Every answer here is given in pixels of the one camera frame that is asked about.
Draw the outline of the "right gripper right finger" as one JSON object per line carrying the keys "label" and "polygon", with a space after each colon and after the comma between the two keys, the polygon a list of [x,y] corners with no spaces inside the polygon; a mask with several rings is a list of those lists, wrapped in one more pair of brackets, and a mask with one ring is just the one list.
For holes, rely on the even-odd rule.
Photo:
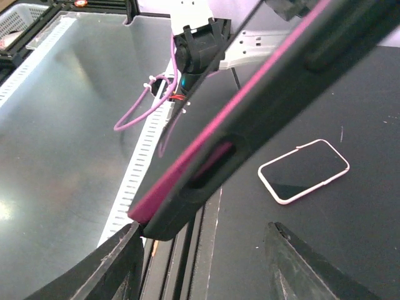
{"label": "right gripper right finger", "polygon": [[280,222],[267,225],[268,299],[379,299]]}

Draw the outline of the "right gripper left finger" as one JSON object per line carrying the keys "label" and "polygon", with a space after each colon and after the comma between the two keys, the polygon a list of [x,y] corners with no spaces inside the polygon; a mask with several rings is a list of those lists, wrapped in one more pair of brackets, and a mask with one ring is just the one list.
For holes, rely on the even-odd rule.
{"label": "right gripper left finger", "polygon": [[144,246],[137,222],[125,225],[69,271],[28,299],[138,299]]}

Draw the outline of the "black phone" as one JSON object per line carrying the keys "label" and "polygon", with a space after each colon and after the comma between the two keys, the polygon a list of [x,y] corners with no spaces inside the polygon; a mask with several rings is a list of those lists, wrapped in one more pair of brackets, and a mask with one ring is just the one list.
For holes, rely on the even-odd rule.
{"label": "black phone", "polygon": [[218,96],[213,68],[244,38],[237,32],[162,130],[128,216],[144,238],[168,241],[217,188],[399,25],[398,1],[266,1],[299,22],[272,40],[253,75]]}

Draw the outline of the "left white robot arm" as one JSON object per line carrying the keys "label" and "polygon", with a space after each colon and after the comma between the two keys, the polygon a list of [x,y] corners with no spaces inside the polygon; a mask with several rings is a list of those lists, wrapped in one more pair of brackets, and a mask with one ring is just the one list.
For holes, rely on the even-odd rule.
{"label": "left white robot arm", "polygon": [[183,95],[203,74],[258,63],[272,54],[288,31],[231,31],[231,20],[216,18],[207,1],[173,1],[170,6],[174,68]]}

